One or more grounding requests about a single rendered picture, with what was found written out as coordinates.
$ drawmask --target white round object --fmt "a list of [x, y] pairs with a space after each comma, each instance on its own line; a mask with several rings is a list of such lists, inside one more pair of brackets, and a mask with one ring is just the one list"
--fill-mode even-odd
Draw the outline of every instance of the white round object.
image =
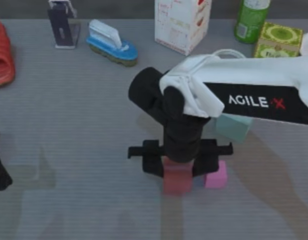
[[304, 34], [302, 46], [300, 48], [300, 54], [302, 56], [308, 56], [308, 33]]

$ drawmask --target green can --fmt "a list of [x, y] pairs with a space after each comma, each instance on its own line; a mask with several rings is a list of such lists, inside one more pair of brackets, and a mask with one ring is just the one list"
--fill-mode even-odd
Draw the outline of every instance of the green can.
[[235, 26], [235, 37], [240, 42], [257, 42], [266, 20], [271, 0], [242, 0]]

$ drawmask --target milk carton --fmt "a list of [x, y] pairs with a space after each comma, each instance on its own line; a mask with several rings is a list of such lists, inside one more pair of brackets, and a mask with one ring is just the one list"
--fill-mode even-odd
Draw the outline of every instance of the milk carton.
[[212, 0], [155, 0], [155, 41], [188, 55], [207, 33]]

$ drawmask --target white cable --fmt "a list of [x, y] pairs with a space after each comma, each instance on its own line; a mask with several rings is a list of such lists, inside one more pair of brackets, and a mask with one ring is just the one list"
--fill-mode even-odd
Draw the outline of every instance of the white cable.
[[234, 56], [238, 59], [245, 59], [246, 56], [243, 55], [241, 52], [233, 50], [233, 49], [220, 49], [218, 51], [215, 51], [213, 55], [219, 56], [219, 55], [230, 55]]

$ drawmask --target logo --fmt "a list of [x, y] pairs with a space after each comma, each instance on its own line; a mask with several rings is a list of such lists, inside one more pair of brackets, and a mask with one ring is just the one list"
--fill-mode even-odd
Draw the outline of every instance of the logo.
[[243, 96], [237, 95], [233, 97], [229, 95], [229, 104], [242, 105], [242, 106], [252, 106], [259, 108], [269, 108], [270, 105], [274, 106], [276, 109], [286, 110], [284, 99], [283, 98], [273, 98], [271, 101], [268, 101], [266, 97], [259, 96]]

